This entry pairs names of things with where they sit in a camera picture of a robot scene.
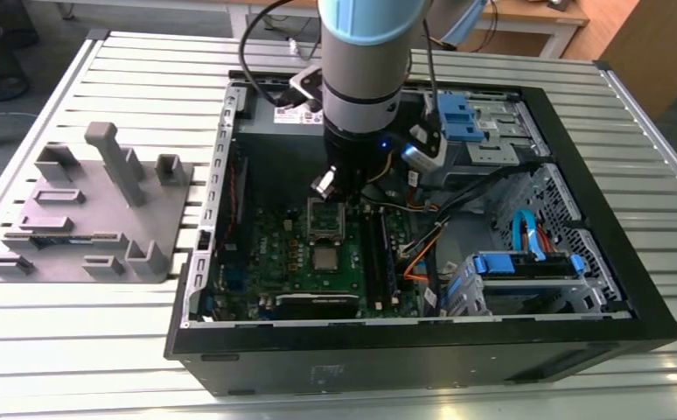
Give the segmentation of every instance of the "slotted aluminum surface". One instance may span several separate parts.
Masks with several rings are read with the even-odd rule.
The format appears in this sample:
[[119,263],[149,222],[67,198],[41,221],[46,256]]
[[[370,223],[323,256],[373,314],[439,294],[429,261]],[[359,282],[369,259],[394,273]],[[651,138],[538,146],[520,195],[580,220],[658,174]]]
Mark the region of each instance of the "slotted aluminum surface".
[[[82,144],[90,121],[111,121],[139,159],[177,153],[203,181],[227,71],[230,39],[113,32],[86,41],[0,178],[0,236],[38,177],[41,146]],[[253,70],[295,72],[286,45],[251,41]],[[422,52],[413,77],[426,79]],[[677,319],[677,157],[622,93],[590,63],[435,54],[445,81],[543,88]],[[195,201],[177,248],[193,246]],[[174,258],[171,275],[183,255]],[[158,285],[0,284],[0,414],[74,418],[677,418],[677,343],[627,355],[547,385],[339,395],[214,399],[162,358],[175,280]]]

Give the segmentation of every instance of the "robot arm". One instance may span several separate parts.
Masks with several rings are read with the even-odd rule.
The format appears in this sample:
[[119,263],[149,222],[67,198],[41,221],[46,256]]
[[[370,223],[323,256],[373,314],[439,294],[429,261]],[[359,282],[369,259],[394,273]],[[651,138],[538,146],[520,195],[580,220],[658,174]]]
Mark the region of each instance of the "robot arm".
[[[473,1],[455,25],[458,33],[473,28],[485,1]],[[291,104],[307,100],[311,110],[323,110],[327,171],[311,187],[325,200],[355,200],[407,144],[426,154],[438,153],[435,112],[430,121],[419,116],[415,136],[390,131],[410,66],[409,48],[430,4],[431,0],[318,0],[323,61],[297,74],[290,85],[302,98]],[[437,104],[430,105],[435,111]]]

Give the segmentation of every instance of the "sticker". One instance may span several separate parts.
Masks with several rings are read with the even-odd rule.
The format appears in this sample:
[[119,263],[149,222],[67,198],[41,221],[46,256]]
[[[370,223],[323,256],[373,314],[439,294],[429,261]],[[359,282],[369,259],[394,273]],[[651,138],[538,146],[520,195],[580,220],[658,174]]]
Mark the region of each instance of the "sticker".
[[434,292],[429,288],[423,292],[423,300],[427,301],[429,306],[431,306],[433,308],[437,307],[437,295],[434,294]]
[[497,123],[494,121],[477,121],[481,130],[497,130]]
[[310,383],[325,385],[330,380],[341,378],[346,370],[345,365],[322,365],[310,367]]
[[454,272],[457,269],[457,264],[454,264],[453,262],[447,261],[445,263],[445,268],[442,269],[442,272],[446,273],[446,274],[450,274],[451,272]]
[[409,171],[409,185],[414,188],[418,186],[418,172]]
[[305,104],[295,108],[274,108],[274,124],[322,124],[323,111],[310,112]]

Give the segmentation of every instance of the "green circuit board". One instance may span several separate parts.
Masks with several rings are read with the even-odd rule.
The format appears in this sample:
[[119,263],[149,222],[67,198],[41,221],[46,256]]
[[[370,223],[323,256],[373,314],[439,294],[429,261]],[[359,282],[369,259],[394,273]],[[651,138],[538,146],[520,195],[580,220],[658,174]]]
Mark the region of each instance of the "green circuit board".
[[[287,293],[347,294],[359,297],[361,318],[417,317],[418,294],[413,290],[398,293],[398,304],[375,310],[366,305],[359,235],[358,208],[346,207],[343,219],[337,209],[321,204],[319,210],[306,208],[273,211],[258,209],[253,223],[251,250],[245,274],[245,290],[230,294],[230,309],[238,319],[259,319],[258,301]],[[313,217],[307,225],[307,213]],[[405,215],[385,214],[387,235],[393,247],[409,238]],[[343,225],[343,239],[314,240],[307,226],[321,232]]]

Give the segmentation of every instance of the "floor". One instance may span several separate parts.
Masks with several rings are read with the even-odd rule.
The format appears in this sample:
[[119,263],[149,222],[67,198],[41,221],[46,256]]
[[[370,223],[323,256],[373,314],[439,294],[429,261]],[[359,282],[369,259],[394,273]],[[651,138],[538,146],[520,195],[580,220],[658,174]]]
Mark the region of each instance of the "floor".
[[[21,98],[0,103],[0,112],[39,113],[51,89],[78,50],[89,28],[111,28],[117,31],[157,32],[178,35],[230,36],[226,14],[187,10],[147,10],[138,8],[91,6],[74,7],[75,18],[62,21],[51,3],[29,2],[27,9],[41,36],[38,45],[17,51],[23,71],[31,82],[30,92]],[[275,25],[297,33],[306,19],[290,18]],[[313,19],[297,40],[311,41],[317,34]],[[255,30],[253,38],[282,39],[273,31]],[[29,117],[0,117],[0,174],[9,161],[23,133],[30,126]],[[656,121],[658,128],[677,150],[677,101]]]

